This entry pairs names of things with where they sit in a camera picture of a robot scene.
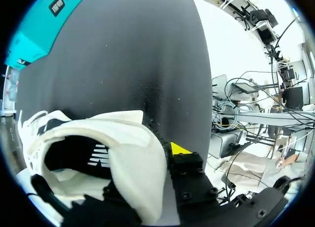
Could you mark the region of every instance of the black logo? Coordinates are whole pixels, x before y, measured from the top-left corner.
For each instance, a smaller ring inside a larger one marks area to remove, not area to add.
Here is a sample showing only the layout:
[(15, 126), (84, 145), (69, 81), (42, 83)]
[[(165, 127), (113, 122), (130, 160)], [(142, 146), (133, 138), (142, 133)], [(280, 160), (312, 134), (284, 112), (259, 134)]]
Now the black logo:
[(16, 62), (20, 65), (29, 65), (30, 64), (30, 62), (22, 60), (22, 59), (18, 59)]
[(64, 1), (63, 0), (54, 0), (50, 5), (49, 9), (56, 17), (60, 11), (64, 8)]

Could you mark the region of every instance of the sneaker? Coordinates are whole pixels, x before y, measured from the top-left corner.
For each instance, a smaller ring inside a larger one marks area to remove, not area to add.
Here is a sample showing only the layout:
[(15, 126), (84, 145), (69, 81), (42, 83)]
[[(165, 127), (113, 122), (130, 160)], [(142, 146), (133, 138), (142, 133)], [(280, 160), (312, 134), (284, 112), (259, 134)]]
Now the sneaker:
[(57, 197), (103, 198), (113, 180), (143, 224), (154, 224), (162, 211), (166, 176), (164, 149), (142, 125), (142, 111), (100, 114), (71, 120), (61, 111), (40, 111), (18, 132), (27, 168), (45, 178)]

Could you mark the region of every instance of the yellow label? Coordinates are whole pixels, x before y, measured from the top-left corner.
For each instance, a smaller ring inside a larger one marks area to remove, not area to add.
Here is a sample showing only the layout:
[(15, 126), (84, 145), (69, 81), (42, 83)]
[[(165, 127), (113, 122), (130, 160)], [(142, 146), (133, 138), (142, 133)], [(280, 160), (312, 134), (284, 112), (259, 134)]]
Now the yellow label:
[(173, 155), (178, 155), (180, 153), (183, 153), (183, 154), (191, 154), (192, 153), (192, 152), (186, 150), (185, 148), (182, 148), (181, 146), (177, 145), (174, 142), (171, 142), (171, 147), (172, 147)]

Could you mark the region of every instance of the computer monitor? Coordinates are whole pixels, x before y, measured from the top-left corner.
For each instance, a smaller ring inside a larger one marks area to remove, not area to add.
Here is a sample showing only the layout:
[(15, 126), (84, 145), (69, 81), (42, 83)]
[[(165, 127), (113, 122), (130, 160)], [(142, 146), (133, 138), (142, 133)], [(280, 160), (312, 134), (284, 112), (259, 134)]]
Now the computer monitor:
[(303, 89), (302, 87), (290, 88), (284, 91), (283, 99), (285, 106), (291, 110), (302, 110), (303, 102)]

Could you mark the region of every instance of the wire bundle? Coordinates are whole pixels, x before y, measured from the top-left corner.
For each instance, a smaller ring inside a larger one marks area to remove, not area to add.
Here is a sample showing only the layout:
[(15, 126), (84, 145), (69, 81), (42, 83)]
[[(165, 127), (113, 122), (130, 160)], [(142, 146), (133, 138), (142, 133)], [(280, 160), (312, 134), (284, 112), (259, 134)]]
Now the wire bundle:
[[(221, 131), (232, 130), (232, 129), (234, 129), (234, 128), (239, 128), (239, 127), (237, 126), (237, 123), (238, 123), (238, 111), (239, 111), (239, 109), (237, 108), (237, 106), (235, 106), (235, 104), (232, 103), (231, 101), (226, 101), (226, 100), (222, 100), (222, 101), (219, 101), (219, 102), (217, 103), (217, 107), (220, 108), (220, 111), (219, 111), (219, 112), (225, 110), (225, 108), (226, 108), (227, 106), (233, 108), (234, 113), (235, 113), (235, 117), (234, 117), (233, 123), (230, 124), (230, 125), (222, 125), (222, 124), (215, 123), (216, 128), (219, 129), (219, 130), (221, 130)], [(218, 119), (221, 121), (221, 114), (220, 114), (220, 113), (218, 113), (218, 117), (219, 117)]]

